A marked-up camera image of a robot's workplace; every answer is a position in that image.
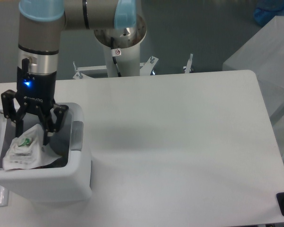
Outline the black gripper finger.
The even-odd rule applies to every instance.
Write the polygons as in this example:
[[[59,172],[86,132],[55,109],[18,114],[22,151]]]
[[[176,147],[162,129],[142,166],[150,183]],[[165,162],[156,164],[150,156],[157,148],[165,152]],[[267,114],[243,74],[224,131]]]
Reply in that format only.
[[[16,111],[14,105],[15,97],[16,92],[9,89],[1,94],[1,101],[4,117],[15,123],[15,137],[20,137],[23,133],[23,118],[27,112],[27,102],[20,102],[20,108]]]
[[[43,145],[47,145],[50,137],[64,126],[69,107],[49,102],[36,106],[37,116],[44,131]]]

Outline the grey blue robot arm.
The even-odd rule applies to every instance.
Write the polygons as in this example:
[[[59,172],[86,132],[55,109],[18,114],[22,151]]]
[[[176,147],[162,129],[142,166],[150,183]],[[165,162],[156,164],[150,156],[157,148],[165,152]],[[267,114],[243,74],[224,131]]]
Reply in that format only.
[[[136,24],[134,0],[22,0],[19,9],[17,89],[1,94],[4,116],[23,134],[24,117],[38,117],[43,144],[64,125],[68,106],[55,102],[61,32],[123,29]]]

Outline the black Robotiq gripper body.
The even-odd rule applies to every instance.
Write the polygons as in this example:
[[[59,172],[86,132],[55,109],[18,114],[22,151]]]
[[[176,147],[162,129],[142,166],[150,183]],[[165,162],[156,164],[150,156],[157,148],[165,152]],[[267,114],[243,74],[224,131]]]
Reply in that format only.
[[[23,116],[26,113],[38,115],[41,112],[45,116],[51,114],[53,109],[56,74],[36,75],[27,74],[22,77],[21,68],[17,68],[17,91],[15,98],[20,105],[16,115]]]

